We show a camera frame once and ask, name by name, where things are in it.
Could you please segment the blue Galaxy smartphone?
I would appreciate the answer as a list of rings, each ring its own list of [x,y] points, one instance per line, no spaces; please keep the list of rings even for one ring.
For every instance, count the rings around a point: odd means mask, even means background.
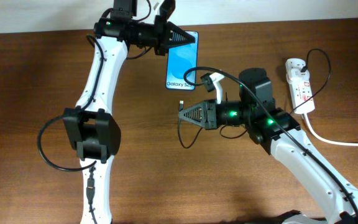
[[[195,86],[184,80],[184,73],[197,66],[198,37],[197,31],[187,31],[195,38],[195,43],[182,45],[169,50],[165,86],[169,90],[192,91]]]

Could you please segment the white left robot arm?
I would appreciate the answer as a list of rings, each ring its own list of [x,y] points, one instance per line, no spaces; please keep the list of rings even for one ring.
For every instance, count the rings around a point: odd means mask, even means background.
[[[111,223],[109,186],[112,162],[121,143],[121,130],[112,116],[119,72],[130,46],[154,49],[164,56],[169,49],[195,42],[195,38],[170,22],[174,1],[155,7],[153,24],[134,19],[136,1],[115,1],[94,25],[94,58],[75,108],[64,110],[71,147],[80,159],[83,176],[82,223]]]

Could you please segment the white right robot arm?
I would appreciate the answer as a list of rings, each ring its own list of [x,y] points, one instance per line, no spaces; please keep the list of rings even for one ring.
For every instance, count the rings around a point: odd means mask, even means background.
[[[234,77],[203,67],[201,85],[216,98],[189,108],[179,106],[178,120],[205,130],[243,126],[254,143],[282,163],[308,191],[328,223],[358,223],[358,189],[313,146],[300,124],[275,106],[272,83],[263,68]]]

